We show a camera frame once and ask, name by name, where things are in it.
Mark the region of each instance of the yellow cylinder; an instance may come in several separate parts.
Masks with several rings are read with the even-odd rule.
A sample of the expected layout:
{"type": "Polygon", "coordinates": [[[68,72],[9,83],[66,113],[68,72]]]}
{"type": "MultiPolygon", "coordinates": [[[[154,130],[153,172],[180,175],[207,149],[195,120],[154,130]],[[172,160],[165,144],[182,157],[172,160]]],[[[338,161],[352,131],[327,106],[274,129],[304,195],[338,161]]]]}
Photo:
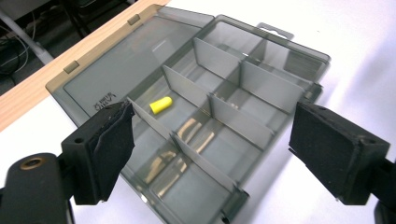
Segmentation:
{"type": "Polygon", "coordinates": [[[152,112],[156,115],[168,108],[171,104],[172,98],[170,98],[169,96],[165,96],[162,99],[149,104],[149,107],[151,107],[152,112]]]}

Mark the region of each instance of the open storage case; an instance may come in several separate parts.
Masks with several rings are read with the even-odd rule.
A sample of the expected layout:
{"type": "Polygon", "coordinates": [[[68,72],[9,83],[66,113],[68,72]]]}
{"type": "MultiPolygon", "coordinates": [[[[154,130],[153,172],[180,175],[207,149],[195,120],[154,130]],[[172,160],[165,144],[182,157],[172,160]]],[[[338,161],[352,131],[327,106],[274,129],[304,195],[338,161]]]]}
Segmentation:
{"type": "Polygon", "coordinates": [[[167,223],[231,221],[255,165],[313,102],[329,56],[225,16],[151,6],[47,88],[77,124],[129,100],[135,148],[121,172],[167,223]],[[170,96],[154,115],[149,104],[170,96]]]}

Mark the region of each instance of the box handle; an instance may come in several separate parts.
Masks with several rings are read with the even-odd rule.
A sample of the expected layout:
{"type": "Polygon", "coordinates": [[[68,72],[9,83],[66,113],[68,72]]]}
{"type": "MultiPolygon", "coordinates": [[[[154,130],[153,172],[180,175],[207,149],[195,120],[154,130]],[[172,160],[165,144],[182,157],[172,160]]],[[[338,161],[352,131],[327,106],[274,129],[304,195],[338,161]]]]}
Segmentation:
{"type": "Polygon", "coordinates": [[[292,40],[294,38],[294,34],[281,30],[279,28],[276,28],[275,26],[269,25],[264,22],[260,22],[256,27],[272,35],[277,35],[288,40],[292,40]]]}

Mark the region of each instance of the wooden strip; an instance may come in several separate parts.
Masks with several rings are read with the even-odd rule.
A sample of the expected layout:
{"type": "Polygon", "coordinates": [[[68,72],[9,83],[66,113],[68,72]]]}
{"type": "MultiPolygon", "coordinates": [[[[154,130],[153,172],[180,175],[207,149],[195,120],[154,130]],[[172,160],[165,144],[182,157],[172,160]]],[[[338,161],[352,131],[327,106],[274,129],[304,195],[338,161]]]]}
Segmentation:
{"type": "Polygon", "coordinates": [[[170,0],[145,0],[134,3],[52,62],[26,78],[16,87],[1,95],[0,132],[35,105],[47,98],[50,93],[46,90],[45,85],[57,74],[61,73],[67,65],[75,59],[80,58],[90,49],[93,49],[98,43],[120,29],[126,21],[132,18],[132,16],[140,13],[146,7],[152,4],[164,6],[169,1],[170,0]]]}

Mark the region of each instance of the yellow object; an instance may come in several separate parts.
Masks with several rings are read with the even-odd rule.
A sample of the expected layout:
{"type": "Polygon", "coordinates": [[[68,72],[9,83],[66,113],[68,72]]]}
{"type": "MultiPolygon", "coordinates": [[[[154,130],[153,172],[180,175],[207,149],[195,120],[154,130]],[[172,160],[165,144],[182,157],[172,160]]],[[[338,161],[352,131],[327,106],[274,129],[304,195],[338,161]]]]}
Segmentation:
{"type": "Polygon", "coordinates": [[[165,110],[172,104],[172,98],[169,96],[165,96],[162,99],[149,104],[149,107],[151,107],[152,112],[156,115],[160,113],[161,111],[165,110]]]}

